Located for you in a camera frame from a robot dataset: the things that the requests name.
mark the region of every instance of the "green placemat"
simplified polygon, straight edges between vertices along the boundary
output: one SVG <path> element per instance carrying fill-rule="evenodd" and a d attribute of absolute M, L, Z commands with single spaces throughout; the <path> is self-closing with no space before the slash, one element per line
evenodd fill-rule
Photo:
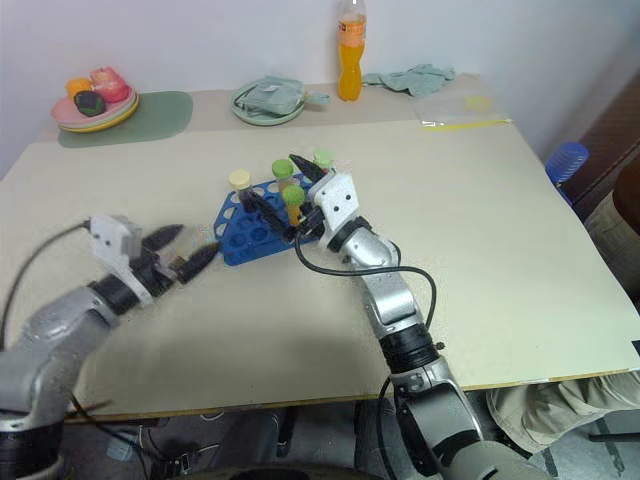
<path fill-rule="evenodd" d="M 60 130 L 58 143 L 66 148 L 87 148 L 169 138 L 187 128 L 192 112 L 193 99 L 188 93 L 142 93 L 136 112 L 120 125 L 93 133 Z"/>

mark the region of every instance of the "light blue cloth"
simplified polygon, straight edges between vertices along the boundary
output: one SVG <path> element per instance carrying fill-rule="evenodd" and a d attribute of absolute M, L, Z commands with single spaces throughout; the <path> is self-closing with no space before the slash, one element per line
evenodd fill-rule
<path fill-rule="evenodd" d="M 362 84 L 382 85 L 395 92 L 409 91 L 412 97 L 425 97 L 440 90 L 446 82 L 456 78 L 453 68 L 441 70 L 430 63 L 416 65 L 406 72 L 368 73 Z"/>

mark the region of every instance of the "orange juice bottle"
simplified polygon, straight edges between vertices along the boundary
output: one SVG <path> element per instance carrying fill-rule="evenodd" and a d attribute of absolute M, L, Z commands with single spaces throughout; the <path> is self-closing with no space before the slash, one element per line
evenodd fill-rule
<path fill-rule="evenodd" d="M 338 48 L 342 73 L 338 82 L 338 96 L 355 101 L 362 90 L 360 58 L 364 52 L 367 14 L 364 0 L 342 0 L 338 23 Z"/>

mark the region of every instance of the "stacked plates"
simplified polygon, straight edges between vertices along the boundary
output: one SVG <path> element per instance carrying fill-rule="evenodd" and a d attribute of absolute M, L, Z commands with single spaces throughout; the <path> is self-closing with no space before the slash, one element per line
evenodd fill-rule
<path fill-rule="evenodd" d="M 140 98 L 132 89 L 127 98 L 116 103 L 107 103 L 107 109 L 95 117 L 86 117 L 76 108 L 69 97 L 62 98 L 51 109 L 51 116 L 62 130 L 75 133 L 91 133 L 104 130 L 124 122 L 138 108 Z"/>

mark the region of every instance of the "test tube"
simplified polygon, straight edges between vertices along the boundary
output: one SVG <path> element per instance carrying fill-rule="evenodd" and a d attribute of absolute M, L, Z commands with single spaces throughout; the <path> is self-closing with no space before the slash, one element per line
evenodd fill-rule
<path fill-rule="evenodd" d="M 247 213 L 256 211 L 256 206 L 251 199 L 251 174 L 246 170 L 235 170 L 229 175 L 229 183 L 237 192 L 238 199 Z"/>
<path fill-rule="evenodd" d="M 280 194 L 287 188 L 289 185 L 295 185 L 293 181 L 293 163 L 288 158 L 284 158 L 282 160 L 276 160 L 271 165 L 271 171 L 273 172 L 273 176 L 278 180 L 278 190 L 280 190 Z"/>
<path fill-rule="evenodd" d="M 302 212 L 300 207 L 304 203 L 305 191 L 300 185 L 288 185 L 282 191 L 282 199 L 287 207 L 287 215 L 289 216 L 289 224 L 297 227 L 300 225 L 300 217 Z"/>
<path fill-rule="evenodd" d="M 318 165 L 324 173 L 329 173 L 333 166 L 333 152 L 324 148 L 316 148 L 313 151 L 313 163 Z"/>

